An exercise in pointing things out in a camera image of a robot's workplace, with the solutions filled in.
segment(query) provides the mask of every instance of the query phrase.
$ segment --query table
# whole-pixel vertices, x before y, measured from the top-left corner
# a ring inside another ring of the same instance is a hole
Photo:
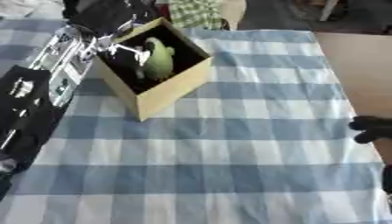
[[[57,21],[0,23],[0,74]],[[388,223],[383,163],[308,31],[186,35],[210,81],[136,122],[92,70],[0,203],[11,223]]]
[[[363,34],[316,33],[325,56],[359,115],[392,117],[392,37]],[[375,142],[392,164],[392,141]]]

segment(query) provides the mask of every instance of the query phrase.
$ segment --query checkered cloth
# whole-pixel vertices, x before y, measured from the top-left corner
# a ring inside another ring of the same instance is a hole
[[[169,11],[176,27],[209,30],[222,27],[220,6],[216,0],[169,0]]]
[[[0,68],[60,23],[0,23]],[[93,71],[2,224],[389,223],[382,163],[308,31],[186,32],[211,80],[136,122]]]

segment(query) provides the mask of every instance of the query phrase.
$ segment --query cardboard box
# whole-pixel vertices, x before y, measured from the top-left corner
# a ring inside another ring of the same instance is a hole
[[[137,27],[118,42],[128,46],[137,46],[148,37],[160,39],[166,46],[173,47],[176,52],[173,57],[175,75],[146,91],[137,90],[134,71],[113,66],[105,59],[98,59],[101,76],[125,105],[134,112],[139,121],[153,116],[181,96],[204,84],[207,81],[212,60],[209,54],[196,46],[164,18]]]

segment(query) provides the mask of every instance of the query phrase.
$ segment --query green toy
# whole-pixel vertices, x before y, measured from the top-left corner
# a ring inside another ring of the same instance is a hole
[[[142,67],[144,76],[159,81],[169,78],[173,73],[174,49],[166,47],[158,38],[147,38],[145,46],[151,50],[151,56]]]

